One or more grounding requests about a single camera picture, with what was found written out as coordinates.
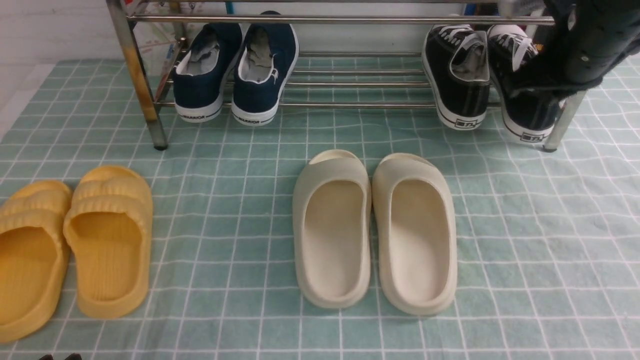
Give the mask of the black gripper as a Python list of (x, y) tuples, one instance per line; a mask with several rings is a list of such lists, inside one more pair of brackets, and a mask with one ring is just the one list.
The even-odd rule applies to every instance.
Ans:
[(528, 16), (547, 6), (555, 32), (544, 52), (506, 76), (510, 97), (530, 92), (564, 100), (601, 84), (639, 52), (638, 0), (498, 0), (502, 18)]

